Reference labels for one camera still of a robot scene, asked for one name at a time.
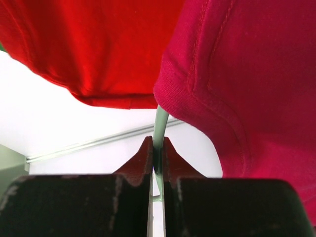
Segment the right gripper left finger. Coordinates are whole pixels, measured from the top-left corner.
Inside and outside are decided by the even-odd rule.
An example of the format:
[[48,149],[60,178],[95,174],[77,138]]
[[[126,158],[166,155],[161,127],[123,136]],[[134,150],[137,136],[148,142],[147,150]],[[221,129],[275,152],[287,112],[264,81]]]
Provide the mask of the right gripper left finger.
[[3,237],[150,237],[153,139],[112,174],[27,175],[0,201]]

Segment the magenta t shirt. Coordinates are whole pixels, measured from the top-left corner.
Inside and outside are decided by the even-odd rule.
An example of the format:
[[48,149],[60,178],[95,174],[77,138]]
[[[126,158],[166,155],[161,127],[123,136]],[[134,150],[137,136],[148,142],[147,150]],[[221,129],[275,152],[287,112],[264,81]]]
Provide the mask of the magenta t shirt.
[[315,223],[315,1],[186,1],[154,96],[211,140],[223,177],[285,180]]

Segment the pale green hanger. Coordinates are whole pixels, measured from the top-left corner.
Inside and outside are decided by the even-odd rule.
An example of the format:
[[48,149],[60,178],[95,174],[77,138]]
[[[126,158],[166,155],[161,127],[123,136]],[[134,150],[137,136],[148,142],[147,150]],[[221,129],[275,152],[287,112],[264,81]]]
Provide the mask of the pale green hanger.
[[163,201],[163,168],[162,149],[169,113],[161,106],[157,107],[153,133],[153,165],[158,185],[159,195],[153,196],[153,201]]

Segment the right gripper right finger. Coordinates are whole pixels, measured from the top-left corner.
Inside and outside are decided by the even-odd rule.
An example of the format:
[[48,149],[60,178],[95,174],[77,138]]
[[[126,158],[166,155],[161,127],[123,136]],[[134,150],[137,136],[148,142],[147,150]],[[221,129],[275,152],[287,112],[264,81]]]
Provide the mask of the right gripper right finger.
[[165,138],[162,150],[167,237],[313,237],[292,186],[276,179],[207,178]]

